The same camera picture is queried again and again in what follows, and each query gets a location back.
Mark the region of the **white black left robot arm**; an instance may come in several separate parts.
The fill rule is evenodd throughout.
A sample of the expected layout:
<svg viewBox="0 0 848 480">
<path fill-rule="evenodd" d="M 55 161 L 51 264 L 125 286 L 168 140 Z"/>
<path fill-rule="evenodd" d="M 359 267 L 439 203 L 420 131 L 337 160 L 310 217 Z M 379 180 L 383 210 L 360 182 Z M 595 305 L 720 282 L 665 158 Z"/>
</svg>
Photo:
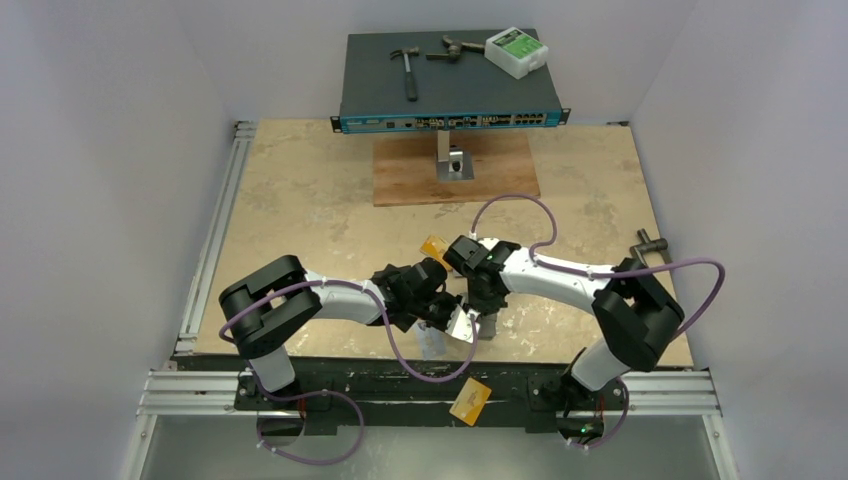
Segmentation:
<svg viewBox="0 0 848 480">
<path fill-rule="evenodd" d="M 298 382 L 286 342 L 308 321 L 348 320 L 406 332 L 417 322 L 471 340 L 472 318 L 459 295 L 447 292 L 447 271 L 433 258 L 386 265 L 364 281 L 326 277 L 284 255 L 225 288 L 218 302 L 226 319 L 219 331 L 260 382 L 272 408 L 297 399 Z"/>
</svg>

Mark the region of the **small hammer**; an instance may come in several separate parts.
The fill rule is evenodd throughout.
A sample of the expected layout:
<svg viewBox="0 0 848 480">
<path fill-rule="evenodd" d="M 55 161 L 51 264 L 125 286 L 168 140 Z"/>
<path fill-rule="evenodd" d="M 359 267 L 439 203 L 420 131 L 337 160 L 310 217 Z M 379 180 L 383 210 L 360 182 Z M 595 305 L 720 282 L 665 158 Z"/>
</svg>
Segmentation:
<svg viewBox="0 0 848 480">
<path fill-rule="evenodd" d="M 418 90 L 414 72 L 412 70 L 411 65 L 411 57 L 417 57 L 420 54 L 419 47 L 409 47 L 409 48 L 401 48 L 392 51 L 389 54 L 389 58 L 394 60 L 396 58 L 403 59 L 404 65 L 404 92 L 405 98 L 408 102 L 416 102 L 418 100 Z"/>
</svg>

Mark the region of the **blue network switch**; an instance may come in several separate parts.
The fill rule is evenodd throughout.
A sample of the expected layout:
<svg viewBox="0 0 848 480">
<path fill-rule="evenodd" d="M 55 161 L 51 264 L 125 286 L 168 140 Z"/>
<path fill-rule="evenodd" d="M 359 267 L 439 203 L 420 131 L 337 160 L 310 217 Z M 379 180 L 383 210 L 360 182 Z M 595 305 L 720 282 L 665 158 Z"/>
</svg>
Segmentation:
<svg viewBox="0 0 848 480">
<path fill-rule="evenodd" d="M 445 51 L 441 38 L 481 43 L 490 30 L 351 34 L 347 38 L 342 99 L 331 117 L 336 133 L 394 133 L 557 127 L 571 115 L 556 92 L 548 67 L 514 79 L 480 53 L 464 52 L 456 63 L 428 61 Z M 397 49 L 419 47 L 411 57 L 418 100 L 404 92 Z"/>
</svg>

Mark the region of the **grey metal stand base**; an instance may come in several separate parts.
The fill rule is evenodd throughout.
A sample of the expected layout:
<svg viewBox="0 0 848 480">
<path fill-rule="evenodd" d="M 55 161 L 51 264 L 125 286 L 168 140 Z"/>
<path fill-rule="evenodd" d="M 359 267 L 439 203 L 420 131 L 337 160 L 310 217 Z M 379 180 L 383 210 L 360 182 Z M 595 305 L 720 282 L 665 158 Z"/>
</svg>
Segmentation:
<svg viewBox="0 0 848 480">
<path fill-rule="evenodd" d="M 436 174 L 439 182 L 470 181 L 474 179 L 473 161 L 469 152 L 451 143 L 449 130 L 437 131 Z"/>
</svg>

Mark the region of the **grey card holder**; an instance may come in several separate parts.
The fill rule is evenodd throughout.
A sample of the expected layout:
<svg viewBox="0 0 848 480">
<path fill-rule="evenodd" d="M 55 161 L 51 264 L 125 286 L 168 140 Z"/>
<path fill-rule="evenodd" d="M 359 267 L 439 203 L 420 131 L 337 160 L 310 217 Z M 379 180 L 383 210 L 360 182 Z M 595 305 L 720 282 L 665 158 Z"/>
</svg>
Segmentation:
<svg viewBox="0 0 848 480">
<path fill-rule="evenodd" d="M 477 318 L 477 335 L 481 341 L 491 341 L 497 335 L 498 314 L 481 314 Z"/>
</svg>

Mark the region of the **aluminium frame rail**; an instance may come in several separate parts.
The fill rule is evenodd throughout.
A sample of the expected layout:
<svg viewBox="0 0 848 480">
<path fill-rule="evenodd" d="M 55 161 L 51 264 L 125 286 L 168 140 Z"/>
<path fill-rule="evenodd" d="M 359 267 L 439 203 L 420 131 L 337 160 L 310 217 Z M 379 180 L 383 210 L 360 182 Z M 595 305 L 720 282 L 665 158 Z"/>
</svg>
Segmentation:
<svg viewBox="0 0 848 480">
<path fill-rule="evenodd" d="M 138 410 L 136 439 L 120 479 L 179 479 L 154 474 L 153 446 L 165 420 L 211 416 L 213 420 L 255 419 L 235 409 L 241 395 L 236 374 L 243 362 L 235 347 L 217 338 L 224 319 L 217 296 L 225 281 L 249 273 L 291 252 L 334 275 L 370 274 L 387 262 L 419 260 L 429 234 L 452 240 L 467 234 L 479 207 L 502 193 L 541 196 L 558 222 L 557 243 L 542 253 L 577 260 L 620 260 L 635 243 L 637 227 L 658 234 L 632 129 L 621 125 L 566 125 L 526 130 L 454 132 L 451 141 L 473 157 L 474 180 L 437 179 L 437 133 L 332 133 L 328 120 L 263 119 L 237 127 L 233 163 L 225 180 L 223 210 L 216 213 L 209 246 L 192 285 L 175 356 L 168 368 L 149 375 Z M 600 338 L 588 314 L 556 307 L 552 300 L 519 296 L 502 313 L 501 336 L 481 344 L 473 367 L 494 361 L 497 374 L 530 362 L 562 363 L 585 343 Z M 411 378 L 394 358 L 383 327 L 354 327 L 319 320 L 287 344 L 297 360 L 298 378 L 319 370 L 342 374 L 333 387 L 354 397 L 353 380 L 371 382 L 372 392 L 389 394 L 357 400 L 365 420 L 425 420 L 446 417 L 465 382 L 431 384 Z M 629 415 L 718 416 L 713 387 L 695 390 L 707 374 L 691 370 L 685 337 L 660 361 L 665 372 L 633 374 Z"/>
</svg>

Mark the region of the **white green plastic box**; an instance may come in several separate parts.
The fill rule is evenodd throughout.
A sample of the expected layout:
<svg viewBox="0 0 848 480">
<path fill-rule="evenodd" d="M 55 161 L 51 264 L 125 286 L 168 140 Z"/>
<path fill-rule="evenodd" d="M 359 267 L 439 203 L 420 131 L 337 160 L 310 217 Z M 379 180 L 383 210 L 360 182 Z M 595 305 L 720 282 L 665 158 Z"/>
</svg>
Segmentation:
<svg viewBox="0 0 848 480">
<path fill-rule="evenodd" d="M 523 30 L 510 27 L 486 40 L 484 56 L 514 79 L 522 79 L 547 63 L 549 48 Z"/>
</svg>

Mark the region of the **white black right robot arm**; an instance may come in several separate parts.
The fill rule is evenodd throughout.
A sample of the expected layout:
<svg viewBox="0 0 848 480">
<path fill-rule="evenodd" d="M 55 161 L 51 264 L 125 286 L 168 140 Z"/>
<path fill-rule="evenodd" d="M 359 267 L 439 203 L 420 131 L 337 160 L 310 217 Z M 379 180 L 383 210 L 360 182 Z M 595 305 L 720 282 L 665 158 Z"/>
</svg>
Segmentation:
<svg viewBox="0 0 848 480">
<path fill-rule="evenodd" d="M 523 294 L 594 316 L 601 339 L 574 359 L 561 381 L 564 399 L 576 407 L 588 405 L 624 373 L 652 371 L 685 317 L 635 258 L 617 265 L 578 264 L 534 256 L 514 242 L 460 236 L 443 259 L 465 278 L 468 304 L 481 315 L 496 314 L 506 307 L 508 295 Z"/>
</svg>

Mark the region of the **brown wooden board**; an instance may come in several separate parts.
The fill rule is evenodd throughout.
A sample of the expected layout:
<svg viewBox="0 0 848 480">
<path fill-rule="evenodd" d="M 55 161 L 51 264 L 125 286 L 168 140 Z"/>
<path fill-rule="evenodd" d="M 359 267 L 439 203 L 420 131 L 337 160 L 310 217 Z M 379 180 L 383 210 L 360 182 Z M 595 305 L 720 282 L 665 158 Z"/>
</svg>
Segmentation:
<svg viewBox="0 0 848 480">
<path fill-rule="evenodd" d="M 503 194 L 540 195 L 525 134 L 420 134 L 374 144 L 377 207 L 481 202 Z"/>
</svg>

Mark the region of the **single orange credit card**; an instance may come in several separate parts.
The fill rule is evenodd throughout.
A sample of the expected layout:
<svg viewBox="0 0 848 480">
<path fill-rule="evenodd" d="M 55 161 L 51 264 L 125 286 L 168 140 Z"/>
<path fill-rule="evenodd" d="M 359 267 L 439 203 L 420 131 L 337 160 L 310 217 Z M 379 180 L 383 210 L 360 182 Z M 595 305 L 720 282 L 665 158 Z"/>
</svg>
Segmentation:
<svg viewBox="0 0 848 480">
<path fill-rule="evenodd" d="M 452 403 L 449 413 L 467 426 L 474 426 L 490 398 L 492 389 L 468 378 Z"/>
</svg>

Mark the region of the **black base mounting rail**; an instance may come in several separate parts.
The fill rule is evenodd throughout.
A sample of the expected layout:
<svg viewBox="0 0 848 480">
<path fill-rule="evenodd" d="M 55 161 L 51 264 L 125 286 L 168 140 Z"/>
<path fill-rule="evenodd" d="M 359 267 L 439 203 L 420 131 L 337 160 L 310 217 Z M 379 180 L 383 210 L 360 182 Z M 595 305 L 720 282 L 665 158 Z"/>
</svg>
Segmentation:
<svg viewBox="0 0 848 480">
<path fill-rule="evenodd" d="M 308 435 L 333 434 L 341 426 L 462 427 L 449 409 L 468 378 L 492 389 L 477 427 L 519 428 L 527 433 L 559 433 L 565 438 L 601 436 L 604 415 L 626 404 L 624 386 L 612 380 L 598 392 L 585 393 L 566 380 L 567 364 L 474 362 L 457 379 L 445 383 L 413 378 L 395 360 L 295 357 L 295 383 L 281 394 L 263 396 L 235 355 L 183 356 L 175 360 L 185 372 L 235 373 L 234 407 L 250 413 L 303 409 Z M 282 402 L 295 394 L 341 392 L 356 402 L 319 396 Z"/>
</svg>

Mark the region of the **dark metal clamp tool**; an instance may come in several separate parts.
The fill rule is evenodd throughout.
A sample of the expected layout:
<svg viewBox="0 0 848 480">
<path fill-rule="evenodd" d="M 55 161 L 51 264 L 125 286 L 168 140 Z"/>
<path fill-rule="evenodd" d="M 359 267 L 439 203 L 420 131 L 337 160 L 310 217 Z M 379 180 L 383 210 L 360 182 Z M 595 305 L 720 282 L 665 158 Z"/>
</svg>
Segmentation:
<svg viewBox="0 0 848 480">
<path fill-rule="evenodd" d="M 448 63 L 456 63 L 464 52 L 485 53 L 485 45 L 482 43 L 454 40 L 449 35 L 443 35 L 441 42 L 445 47 L 445 51 L 441 53 L 427 53 L 425 55 L 426 60 L 442 60 Z"/>
</svg>

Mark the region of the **single silver credit card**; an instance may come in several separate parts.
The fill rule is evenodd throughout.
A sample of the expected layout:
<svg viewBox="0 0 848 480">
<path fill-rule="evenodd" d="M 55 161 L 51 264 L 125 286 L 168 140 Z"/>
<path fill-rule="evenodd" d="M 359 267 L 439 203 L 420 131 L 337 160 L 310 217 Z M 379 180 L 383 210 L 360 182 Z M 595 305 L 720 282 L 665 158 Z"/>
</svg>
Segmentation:
<svg viewBox="0 0 848 480">
<path fill-rule="evenodd" d="M 413 327 L 423 360 L 434 360 L 447 353 L 442 332 L 428 326 L 426 323 L 418 322 Z"/>
</svg>

